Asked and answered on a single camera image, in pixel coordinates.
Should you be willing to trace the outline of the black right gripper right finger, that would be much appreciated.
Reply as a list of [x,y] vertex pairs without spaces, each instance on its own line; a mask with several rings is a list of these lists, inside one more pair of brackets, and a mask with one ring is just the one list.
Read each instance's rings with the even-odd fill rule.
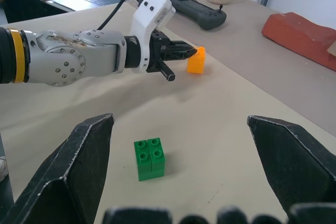
[[288,224],[336,224],[336,155],[298,124],[250,115],[247,125]]

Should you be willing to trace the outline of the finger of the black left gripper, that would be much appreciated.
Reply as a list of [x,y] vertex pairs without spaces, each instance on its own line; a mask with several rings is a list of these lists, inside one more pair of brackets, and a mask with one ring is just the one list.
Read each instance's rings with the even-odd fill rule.
[[186,60],[197,53],[197,49],[183,41],[172,41],[160,49],[160,58],[163,61]]
[[164,61],[160,60],[157,63],[157,68],[161,72],[161,74],[164,75],[167,81],[175,80],[175,73],[166,65]]

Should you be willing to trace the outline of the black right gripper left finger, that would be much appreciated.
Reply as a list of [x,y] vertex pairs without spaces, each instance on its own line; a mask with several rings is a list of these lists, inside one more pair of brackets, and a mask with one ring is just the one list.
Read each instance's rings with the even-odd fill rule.
[[107,176],[113,115],[84,120],[40,165],[0,224],[93,224]]

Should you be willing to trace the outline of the orange toy brick cube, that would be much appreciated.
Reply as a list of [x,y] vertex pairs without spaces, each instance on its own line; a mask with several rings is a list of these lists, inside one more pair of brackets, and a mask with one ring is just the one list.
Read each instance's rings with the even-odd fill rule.
[[188,73],[203,74],[206,60],[206,50],[198,47],[196,54],[192,55],[187,62],[186,71]]

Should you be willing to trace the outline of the black handheld remote controller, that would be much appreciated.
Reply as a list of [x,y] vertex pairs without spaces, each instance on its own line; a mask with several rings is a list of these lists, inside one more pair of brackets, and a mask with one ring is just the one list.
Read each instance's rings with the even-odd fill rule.
[[203,30],[212,30],[221,26],[227,18],[222,11],[223,6],[219,9],[212,9],[197,0],[170,0],[177,12],[192,19]]

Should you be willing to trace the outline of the green toy brick cube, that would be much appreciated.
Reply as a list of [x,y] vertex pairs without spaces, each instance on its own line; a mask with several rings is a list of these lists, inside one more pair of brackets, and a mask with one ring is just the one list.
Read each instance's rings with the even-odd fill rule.
[[134,150],[140,182],[164,176],[165,155],[160,138],[134,142]]

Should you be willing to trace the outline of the red foam block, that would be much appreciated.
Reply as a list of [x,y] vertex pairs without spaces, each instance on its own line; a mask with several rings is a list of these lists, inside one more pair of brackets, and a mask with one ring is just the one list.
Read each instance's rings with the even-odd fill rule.
[[328,52],[336,41],[336,30],[317,25],[293,13],[272,14],[262,35],[326,68],[336,71],[336,56]]

